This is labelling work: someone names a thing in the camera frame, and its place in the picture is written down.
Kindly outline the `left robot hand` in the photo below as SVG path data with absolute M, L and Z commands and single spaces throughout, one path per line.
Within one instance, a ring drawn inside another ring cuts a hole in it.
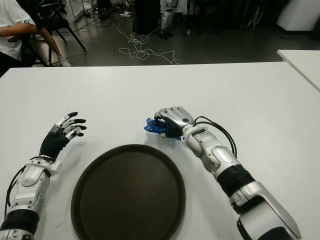
M 75 118 L 78 112 L 71 112 L 58 120 L 45 136 L 39 150 L 39 156 L 55 162 L 60 152 L 76 137 L 83 137 L 87 129 L 85 119 Z

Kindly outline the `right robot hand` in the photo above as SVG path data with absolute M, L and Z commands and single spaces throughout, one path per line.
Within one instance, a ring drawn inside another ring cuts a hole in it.
M 154 120 L 163 120 L 166 125 L 166 138 L 181 137 L 195 124 L 194 118 L 181 106 L 162 108 L 154 114 Z

